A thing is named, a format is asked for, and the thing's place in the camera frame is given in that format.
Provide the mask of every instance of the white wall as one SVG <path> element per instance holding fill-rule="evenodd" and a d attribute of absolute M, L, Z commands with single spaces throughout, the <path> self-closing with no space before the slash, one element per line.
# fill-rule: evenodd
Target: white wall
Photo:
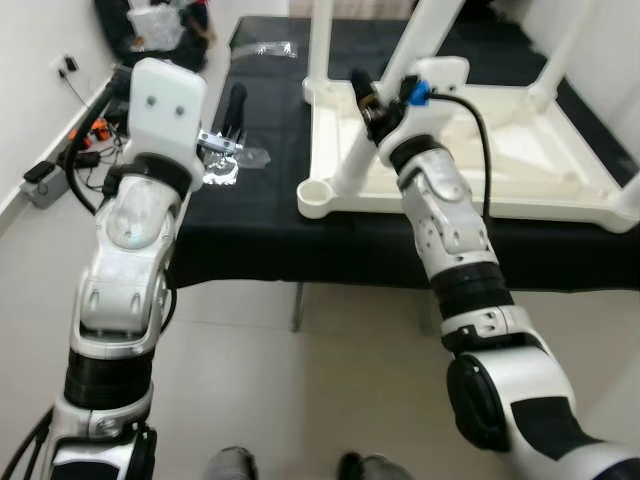
<path fill-rule="evenodd" d="M 82 107 L 51 63 L 76 57 L 70 81 L 87 98 L 114 59 L 90 0 L 0 0 L 0 207 Z"/>
<path fill-rule="evenodd" d="M 640 2 L 599 0 L 591 30 L 574 54 L 569 81 L 640 161 Z M 507 8 L 551 53 L 584 0 L 507 0 Z"/>

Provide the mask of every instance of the white curtain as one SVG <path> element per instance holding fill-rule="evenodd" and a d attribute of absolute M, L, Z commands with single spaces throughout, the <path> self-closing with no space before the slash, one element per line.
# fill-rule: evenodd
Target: white curtain
<path fill-rule="evenodd" d="M 313 3 L 290 0 L 292 17 L 310 17 Z M 334 18 L 409 18 L 414 0 L 335 0 Z"/>

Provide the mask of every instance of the white plastic frame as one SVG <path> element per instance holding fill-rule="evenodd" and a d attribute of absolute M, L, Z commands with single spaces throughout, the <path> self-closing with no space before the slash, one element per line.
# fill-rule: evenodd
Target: white plastic frame
<path fill-rule="evenodd" d="M 601 3 L 585 0 L 530 86 L 465 85 L 458 90 L 482 112 L 489 128 L 493 216 L 595 223 L 612 232 L 627 231 L 640 220 L 640 175 L 620 188 L 555 102 L 571 53 Z M 417 59 L 435 55 L 462 4 L 420 2 L 377 86 L 384 100 L 397 92 Z M 328 78 L 332 12 L 333 0 L 316 0 L 303 84 L 313 111 L 311 171 L 298 186 L 298 208 L 315 219 L 336 210 L 400 213 L 396 175 L 382 166 L 366 139 L 349 82 Z M 480 209 L 482 151 L 471 117 L 460 110 L 441 140 L 471 184 Z"/>

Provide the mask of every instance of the tiled floor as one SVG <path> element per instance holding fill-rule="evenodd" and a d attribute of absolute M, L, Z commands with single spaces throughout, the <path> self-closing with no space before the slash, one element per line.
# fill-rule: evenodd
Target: tiled floor
<path fill-rule="evenodd" d="M 219 35 L 240 14 L 284 13 L 276 3 L 286 2 L 215 1 Z M 223 43 L 205 72 L 211 105 Z M 0 238 L 0 465 L 62 388 L 73 291 L 93 242 L 70 194 L 27 208 Z M 329 479 L 345 449 L 384 453 L 420 480 L 511 478 L 453 425 L 448 355 L 418 327 L 422 292 L 314 286 L 294 335 L 293 290 L 236 281 L 181 291 L 154 366 L 156 478 L 198 479 L 232 444 L 253 450 L 264 480 Z M 639 294 L 516 298 L 564 364 L 585 429 L 640 448 Z"/>

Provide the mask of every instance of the table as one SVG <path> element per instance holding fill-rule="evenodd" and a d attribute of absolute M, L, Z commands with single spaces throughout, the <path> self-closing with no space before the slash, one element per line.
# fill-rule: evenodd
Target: table
<path fill-rule="evenodd" d="M 348 78 L 360 67 L 379 77 L 404 25 L 335 20 L 330 76 Z M 312 221 L 298 213 L 295 189 L 310 164 L 311 112 L 301 89 L 309 27 L 303 19 L 239 22 L 232 47 L 291 40 L 298 44 L 298 58 L 232 62 L 214 126 L 221 125 L 231 86 L 244 83 L 247 143 L 266 148 L 272 161 L 263 170 L 241 170 L 233 187 L 205 185 L 193 195 L 171 266 L 177 286 L 214 279 L 428 286 L 402 215 L 332 213 Z M 456 22 L 439 54 L 467 57 L 469 82 L 476 84 L 524 86 L 545 61 L 518 26 L 493 18 Z M 637 171 L 624 148 L 567 82 L 558 102 L 624 185 Z M 496 219 L 490 235 L 510 288 L 578 291 L 638 289 L 639 232 L 636 227 L 617 235 L 587 224 Z"/>

